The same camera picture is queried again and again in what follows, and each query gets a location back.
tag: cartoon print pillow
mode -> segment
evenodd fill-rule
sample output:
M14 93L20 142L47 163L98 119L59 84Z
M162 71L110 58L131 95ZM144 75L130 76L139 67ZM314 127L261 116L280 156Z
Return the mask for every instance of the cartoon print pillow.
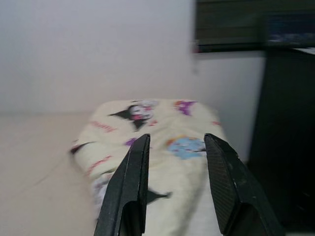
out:
M168 150L182 160L202 156L206 151L205 143L201 139L180 136L167 142Z
M154 100L132 101L134 105L130 105L125 110L110 114L110 116L118 116L123 119L132 121L135 131L139 131L148 120L153 117L153 107L158 105Z

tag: black furniture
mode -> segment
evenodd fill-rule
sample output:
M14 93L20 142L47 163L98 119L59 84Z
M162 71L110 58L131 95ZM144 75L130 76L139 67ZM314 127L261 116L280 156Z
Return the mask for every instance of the black furniture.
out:
M271 12L290 14L309 10L315 10L313 0L196 0L195 52L261 50L265 42L264 18L267 14ZM287 24L294 27L300 20L301 16L297 20L291 17ZM295 41L295 38L301 41L302 37L309 37L302 41L314 42L315 36L307 34L314 31L304 31L307 23L298 24L298 30L285 32L287 34L285 37L288 36L285 41Z
M266 52L248 167L287 231L315 231L315 56Z
M257 180L224 140L205 135L211 194L225 236L284 236Z
M283 236L259 183L227 142L205 135L220 231L226 236ZM150 136L134 142L111 178L94 236L140 236L145 229Z

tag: purple star print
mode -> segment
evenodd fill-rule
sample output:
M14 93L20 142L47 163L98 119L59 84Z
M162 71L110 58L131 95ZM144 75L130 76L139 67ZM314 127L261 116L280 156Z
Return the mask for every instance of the purple star print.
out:
M129 139L127 142L125 142L125 145L131 146L134 143L134 141L136 141L136 140L137 140L136 138Z
M185 102L185 101L181 101L180 104L178 105L177 109L182 112L183 115L186 115L186 116L191 116L191 113L190 113L190 106L192 104L194 104L196 102Z

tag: beige floor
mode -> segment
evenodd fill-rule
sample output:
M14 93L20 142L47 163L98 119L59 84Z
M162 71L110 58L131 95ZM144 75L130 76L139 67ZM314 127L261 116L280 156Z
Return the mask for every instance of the beige floor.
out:
M93 235L89 185L66 153L88 116L0 116L1 236Z

